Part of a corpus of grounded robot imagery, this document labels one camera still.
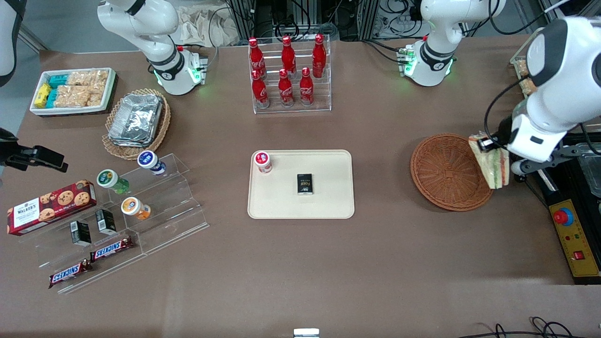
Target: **white cloth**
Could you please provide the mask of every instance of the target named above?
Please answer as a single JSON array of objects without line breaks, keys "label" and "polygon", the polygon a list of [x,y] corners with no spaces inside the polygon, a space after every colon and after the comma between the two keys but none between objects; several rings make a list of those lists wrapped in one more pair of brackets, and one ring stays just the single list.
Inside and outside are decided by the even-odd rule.
[{"label": "white cloth", "polygon": [[240,40],[236,23],[230,10],[218,11],[211,22],[211,38],[209,39],[209,20],[213,13],[227,5],[218,0],[203,1],[202,4],[181,6],[177,9],[184,44],[197,43],[213,47],[228,46]]}]

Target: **yellow control panel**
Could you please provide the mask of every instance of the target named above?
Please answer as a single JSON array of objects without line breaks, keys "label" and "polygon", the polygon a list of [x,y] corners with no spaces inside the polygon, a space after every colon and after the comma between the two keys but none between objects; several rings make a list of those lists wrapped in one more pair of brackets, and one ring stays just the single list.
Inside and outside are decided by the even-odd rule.
[{"label": "yellow control panel", "polygon": [[600,276],[599,267],[588,245],[587,237],[582,231],[572,200],[553,204],[549,206],[549,210],[572,275],[574,277]]}]

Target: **acrylic bottle rack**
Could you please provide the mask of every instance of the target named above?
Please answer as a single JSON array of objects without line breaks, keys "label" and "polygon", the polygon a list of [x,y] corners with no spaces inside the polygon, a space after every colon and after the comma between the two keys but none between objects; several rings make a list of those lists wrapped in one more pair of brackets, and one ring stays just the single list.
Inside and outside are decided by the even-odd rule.
[{"label": "acrylic bottle rack", "polygon": [[[48,285],[48,276],[63,271],[96,251],[131,236],[135,246],[103,257],[92,263],[91,271],[63,281],[53,289],[58,293],[78,290],[101,277],[153,254],[209,225],[202,207],[192,196],[185,178],[189,169],[173,154],[161,158],[166,165],[163,175],[152,175],[150,170],[138,168],[120,177],[129,181],[129,191],[118,195],[113,191],[94,185],[97,205],[72,217],[50,224],[20,238],[24,244],[33,244],[44,276],[40,284]],[[135,196],[151,207],[151,215],[145,220],[126,216],[121,212],[121,202]],[[115,218],[117,233],[105,235],[98,231],[96,211],[110,211]],[[72,244],[70,222],[88,224],[92,244],[86,247]]]},{"label": "acrylic bottle rack", "polygon": [[[248,77],[251,80],[249,90],[252,98],[252,108],[255,114],[270,112],[302,112],[302,111],[330,111],[332,110],[332,51],[330,36],[323,36],[323,45],[326,48],[326,67],[323,69],[321,78],[313,77],[313,47],[315,46],[315,34],[299,36],[292,42],[292,48],[296,54],[296,77],[290,79],[294,95],[294,105],[284,107],[279,99],[279,70],[282,69],[282,43],[279,37],[257,38],[259,48],[265,58],[265,68],[267,68],[267,78],[263,80],[267,88],[269,97],[269,107],[265,109],[257,108],[257,100],[252,94],[251,62],[248,60]],[[311,69],[311,79],[313,80],[313,92],[315,101],[311,106],[301,104],[300,82],[301,69],[309,67]]]}]

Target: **aluminum foil container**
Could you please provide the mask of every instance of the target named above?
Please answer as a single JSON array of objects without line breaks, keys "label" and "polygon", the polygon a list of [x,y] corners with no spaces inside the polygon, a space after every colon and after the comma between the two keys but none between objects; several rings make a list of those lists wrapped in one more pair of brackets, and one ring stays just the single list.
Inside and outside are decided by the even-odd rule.
[{"label": "aluminum foil container", "polygon": [[109,138],[116,146],[149,146],[154,141],[162,107],[162,99],[156,95],[128,94],[115,114]]}]

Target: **small bottle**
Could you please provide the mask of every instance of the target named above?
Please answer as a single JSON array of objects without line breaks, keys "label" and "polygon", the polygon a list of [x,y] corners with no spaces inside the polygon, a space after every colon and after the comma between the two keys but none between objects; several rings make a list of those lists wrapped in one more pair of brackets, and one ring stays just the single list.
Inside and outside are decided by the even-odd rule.
[{"label": "small bottle", "polygon": [[153,175],[162,175],[167,166],[152,150],[145,150],[138,155],[138,165],[148,169]]},{"label": "small bottle", "polygon": [[300,79],[300,102],[303,106],[310,106],[314,102],[311,71],[309,71],[308,67],[305,67],[301,72],[302,78]]},{"label": "small bottle", "polygon": [[150,217],[151,209],[137,198],[128,197],[121,203],[121,211],[128,216],[136,216],[139,220],[145,220]]},{"label": "small bottle", "polygon": [[273,169],[273,165],[271,165],[271,158],[266,152],[258,152],[255,155],[254,161],[259,171],[263,174],[267,174],[271,171],[271,169]]},{"label": "small bottle", "polygon": [[292,96],[292,82],[288,78],[286,69],[279,70],[279,98],[282,100],[282,106],[288,108],[294,105],[294,97]]},{"label": "small bottle", "polygon": [[267,88],[265,87],[265,82],[261,80],[261,74],[258,70],[253,70],[251,72],[252,77],[252,94],[255,96],[257,100],[257,108],[265,109],[269,107],[269,97],[267,96]]},{"label": "small bottle", "polygon": [[282,65],[288,72],[288,77],[291,79],[296,78],[296,55],[294,49],[292,49],[292,39],[288,35],[284,35],[282,38],[284,49],[282,50]]},{"label": "small bottle", "polygon": [[248,39],[248,45],[251,47],[250,59],[251,59],[251,67],[253,70],[257,70],[259,72],[259,76],[261,79],[265,79],[267,77],[267,68],[265,68],[265,58],[263,58],[263,52],[259,49],[259,45],[257,39],[251,37]]},{"label": "small bottle", "polygon": [[120,178],[119,175],[111,169],[104,169],[96,177],[96,183],[102,188],[111,189],[117,194],[124,194],[129,189],[129,181]]},{"label": "small bottle", "polygon": [[315,35],[315,47],[313,47],[313,76],[319,79],[323,76],[326,67],[326,48],[323,46],[323,35]]}]

